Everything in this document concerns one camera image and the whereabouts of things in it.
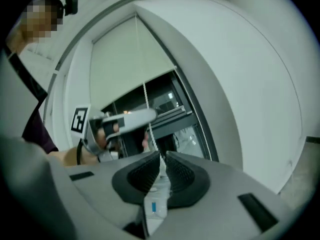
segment dark sleeve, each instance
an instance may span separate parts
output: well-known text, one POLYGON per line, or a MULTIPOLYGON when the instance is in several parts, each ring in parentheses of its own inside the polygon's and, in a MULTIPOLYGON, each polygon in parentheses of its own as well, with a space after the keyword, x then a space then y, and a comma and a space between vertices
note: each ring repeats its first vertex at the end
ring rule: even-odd
POLYGON ((22 137, 27 142, 38 144, 47 154, 52 151, 58 151, 56 145, 50 138, 44 123, 42 122, 39 111, 34 113, 33 118, 30 118, 24 129, 22 137))

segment gray floor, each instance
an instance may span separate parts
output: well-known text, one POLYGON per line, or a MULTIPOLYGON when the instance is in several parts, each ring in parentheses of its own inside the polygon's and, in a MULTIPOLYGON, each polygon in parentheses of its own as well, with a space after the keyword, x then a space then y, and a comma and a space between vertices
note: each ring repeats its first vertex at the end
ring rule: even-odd
POLYGON ((279 194, 292 209, 299 208, 312 197, 319 176, 320 144, 306 142, 292 176, 279 194))

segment white cord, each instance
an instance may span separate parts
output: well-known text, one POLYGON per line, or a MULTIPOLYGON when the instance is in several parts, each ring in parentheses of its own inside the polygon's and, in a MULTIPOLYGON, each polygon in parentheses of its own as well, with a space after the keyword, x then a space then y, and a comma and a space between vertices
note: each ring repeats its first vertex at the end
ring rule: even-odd
MULTIPOLYGON (((144 74, 144 63, 142 63, 142 51, 140 48, 140 43, 139 43, 139 34, 138 34, 138 21, 137 21, 137 15, 135 15, 135 32, 136 32, 136 44, 137 44, 137 49, 139 51, 139 56, 140 56, 140 68, 141 68, 141 77, 142 77, 142 85, 143 85, 143 92, 144 92, 144 98, 145 98, 145 103, 146 103, 146 108, 149 109, 149 100, 148 100, 148 95, 147 95, 147 89, 146 89, 146 83, 145 83, 145 74, 144 74)), ((149 123, 149 129, 150 129, 150 135, 151 135, 151 140, 154 146, 154 149, 156 151, 159 151, 156 140, 154 137, 154 133, 152 131, 151 123, 149 123)))

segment black slot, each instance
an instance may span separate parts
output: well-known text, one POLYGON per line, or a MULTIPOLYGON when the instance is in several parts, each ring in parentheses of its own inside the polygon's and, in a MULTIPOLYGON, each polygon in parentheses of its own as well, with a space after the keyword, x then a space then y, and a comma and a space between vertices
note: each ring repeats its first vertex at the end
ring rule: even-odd
POLYGON ((278 220, 252 193, 239 195, 238 199, 262 232, 267 231, 278 223, 278 220))
POLYGON ((93 175, 94 174, 91 171, 86 171, 86 172, 70 175, 70 179, 74 182, 74 181, 81 180, 93 175))

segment human hand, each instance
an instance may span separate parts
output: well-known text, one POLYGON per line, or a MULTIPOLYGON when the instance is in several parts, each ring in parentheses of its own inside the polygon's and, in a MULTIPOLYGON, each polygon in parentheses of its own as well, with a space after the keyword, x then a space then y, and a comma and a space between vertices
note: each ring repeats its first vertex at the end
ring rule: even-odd
MULTIPOLYGON (((119 125, 117 123, 115 123, 113 125, 113 130, 115 133, 119 132, 119 125)), ((144 133, 144 139, 142 140, 141 145, 143 146, 144 149, 146 149, 148 147, 148 138, 149 135, 147 132, 144 133)), ((96 143, 99 145, 100 148, 105 149, 107 146, 107 141, 106 141, 106 134, 104 129, 100 128, 97 132, 97 135, 95 137, 95 141, 96 143)))

